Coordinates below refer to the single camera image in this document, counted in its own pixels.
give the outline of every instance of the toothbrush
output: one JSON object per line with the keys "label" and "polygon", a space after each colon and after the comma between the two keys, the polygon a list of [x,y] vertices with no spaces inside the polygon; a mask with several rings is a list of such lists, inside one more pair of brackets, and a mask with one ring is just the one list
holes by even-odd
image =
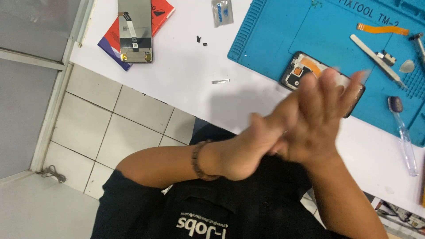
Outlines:
{"label": "toothbrush", "polygon": [[399,114],[403,111],[403,104],[401,102],[400,97],[388,97],[388,107],[393,113],[394,118],[396,119],[399,125],[400,143],[402,145],[403,157],[406,162],[409,174],[412,177],[417,176],[419,173],[418,168],[416,166],[415,154],[413,153],[412,143],[410,141],[409,130],[406,128]]}

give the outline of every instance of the blue silicone repair mat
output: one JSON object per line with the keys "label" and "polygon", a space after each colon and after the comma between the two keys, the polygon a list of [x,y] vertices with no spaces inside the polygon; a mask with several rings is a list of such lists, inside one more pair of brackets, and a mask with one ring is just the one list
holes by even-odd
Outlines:
{"label": "blue silicone repair mat", "polygon": [[[372,70],[366,91],[353,115],[399,136],[388,110],[388,96],[399,96],[404,105],[401,117],[409,126],[412,142],[425,146],[425,74],[415,44],[398,34],[371,34],[356,30],[358,23],[410,29],[411,35],[425,31],[424,0],[253,0],[229,51],[228,58],[279,81],[297,51],[339,66],[342,73]],[[386,50],[396,57],[392,67],[408,90],[392,82],[351,41],[356,34],[373,51]],[[399,71],[408,59],[412,73]]]}

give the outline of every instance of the white tile floor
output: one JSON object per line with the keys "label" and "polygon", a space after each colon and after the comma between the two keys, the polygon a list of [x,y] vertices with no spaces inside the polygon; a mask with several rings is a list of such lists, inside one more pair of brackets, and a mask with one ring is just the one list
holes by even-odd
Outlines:
{"label": "white tile floor", "polygon": [[[184,146],[195,117],[74,65],[44,167],[55,165],[65,184],[93,198],[127,155],[157,146]],[[311,199],[302,204],[318,219]]]}

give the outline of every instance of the wire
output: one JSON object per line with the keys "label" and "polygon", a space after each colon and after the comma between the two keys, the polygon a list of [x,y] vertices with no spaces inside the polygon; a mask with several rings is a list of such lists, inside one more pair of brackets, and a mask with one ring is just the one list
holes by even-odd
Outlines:
{"label": "wire", "polygon": [[65,182],[66,181],[66,177],[63,174],[60,174],[56,171],[56,167],[54,165],[50,165],[45,169],[42,169],[40,172],[36,172],[36,174],[41,174],[41,177],[43,178],[47,178],[47,177],[51,177],[54,176],[57,178],[57,180],[59,182]]}

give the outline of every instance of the white table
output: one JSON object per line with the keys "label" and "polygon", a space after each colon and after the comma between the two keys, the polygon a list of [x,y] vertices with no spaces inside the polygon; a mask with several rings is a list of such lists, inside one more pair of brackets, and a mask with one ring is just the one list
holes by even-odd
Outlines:
{"label": "white table", "polygon": [[[117,0],[97,2],[83,47],[74,46],[71,61],[236,134],[247,127],[250,112],[267,114],[289,94],[227,59],[250,0],[234,0],[235,23],[219,28],[213,27],[209,0],[169,2],[176,11],[154,37],[153,64],[125,72],[97,46],[116,19]],[[208,46],[197,43],[197,35]],[[425,217],[419,206],[422,176],[409,176],[396,137],[350,117],[343,120],[337,146],[362,190]],[[425,149],[414,151],[422,175]]]}

